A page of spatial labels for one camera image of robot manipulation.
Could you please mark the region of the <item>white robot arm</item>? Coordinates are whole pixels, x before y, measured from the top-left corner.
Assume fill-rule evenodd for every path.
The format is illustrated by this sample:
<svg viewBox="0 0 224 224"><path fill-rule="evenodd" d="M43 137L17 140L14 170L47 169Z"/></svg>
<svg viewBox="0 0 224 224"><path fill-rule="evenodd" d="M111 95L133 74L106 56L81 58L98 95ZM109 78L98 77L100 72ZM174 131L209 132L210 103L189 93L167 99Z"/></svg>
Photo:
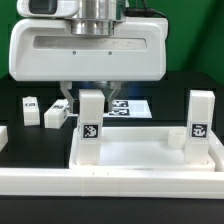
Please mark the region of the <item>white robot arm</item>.
<svg viewBox="0 0 224 224"><path fill-rule="evenodd" d="M58 81L70 105L73 81L109 82L113 100L124 81L166 73L169 22L128 0L17 0L9 73L17 81Z"/></svg>

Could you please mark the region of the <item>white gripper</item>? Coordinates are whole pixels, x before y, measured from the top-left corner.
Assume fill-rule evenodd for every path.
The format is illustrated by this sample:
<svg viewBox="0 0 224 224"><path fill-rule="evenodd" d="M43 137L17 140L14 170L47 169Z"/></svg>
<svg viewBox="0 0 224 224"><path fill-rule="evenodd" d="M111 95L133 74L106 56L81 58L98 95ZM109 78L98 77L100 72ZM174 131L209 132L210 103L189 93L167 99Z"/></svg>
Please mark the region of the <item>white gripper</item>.
<svg viewBox="0 0 224 224"><path fill-rule="evenodd" d="M17 81L61 81L69 112L79 112L71 81L110 81L108 111L120 81L154 81L166 73L168 22L133 18L114 26L112 36L79 36L66 20L23 19L11 34L9 73Z"/></svg>

